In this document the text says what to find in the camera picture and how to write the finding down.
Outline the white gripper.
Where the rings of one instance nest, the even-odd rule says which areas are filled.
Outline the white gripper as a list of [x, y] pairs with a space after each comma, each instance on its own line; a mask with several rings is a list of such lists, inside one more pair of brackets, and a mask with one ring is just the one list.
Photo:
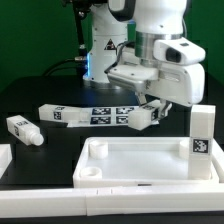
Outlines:
[[135, 55], [119, 49], [106, 69], [109, 81], [135, 92], [140, 106], [145, 95], [160, 98], [158, 117], [168, 116], [172, 103], [190, 107], [203, 98], [205, 50], [186, 38], [136, 40]]

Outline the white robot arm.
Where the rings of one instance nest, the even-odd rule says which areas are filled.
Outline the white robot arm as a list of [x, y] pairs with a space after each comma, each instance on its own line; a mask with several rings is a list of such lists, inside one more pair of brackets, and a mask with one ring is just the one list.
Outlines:
[[158, 117], [176, 103], [191, 107], [203, 98], [205, 50], [184, 36], [190, 0], [94, 0], [93, 46], [86, 85], [123, 87], [138, 103], [159, 99]]

